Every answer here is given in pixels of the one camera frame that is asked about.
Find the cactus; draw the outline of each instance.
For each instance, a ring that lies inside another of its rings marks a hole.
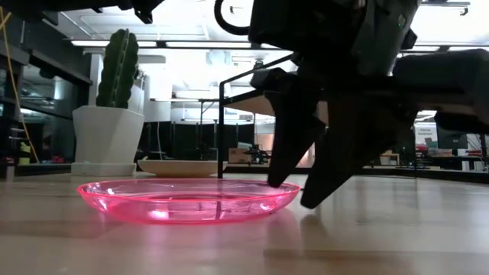
[[[105,49],[97,106],[128,108],[138,64],[139,45],[129,30],[118,30]]]

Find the potted cactus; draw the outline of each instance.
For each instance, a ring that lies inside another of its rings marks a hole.
[[[74,175],[127,176],[135,170],[134,155],[144,116],[128,110],[138,64],[138,42],[129,30],[115,32],[105,49],[96,106],[73,111],[76,135]]]

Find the pink plastic plate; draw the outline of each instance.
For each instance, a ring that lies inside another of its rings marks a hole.
[[[238,222],[288,205],[300,187],[217,179],[113,180],[87,183],[79,194],[93,208],[128,222],[195,224]]]

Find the wooden bowl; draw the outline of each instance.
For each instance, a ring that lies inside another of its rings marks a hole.
[[[217,173],[215,160],[139,160],[138,164],[144,172],[166,178],[199,178]]]

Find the wooden table surface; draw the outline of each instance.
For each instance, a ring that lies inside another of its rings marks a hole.
[[[297,198],[245,223],[149,226],[85,205],[76,187],[91,180],[1,183],[1,274],[489,274],[486,186],[356,177],[316,210]]]

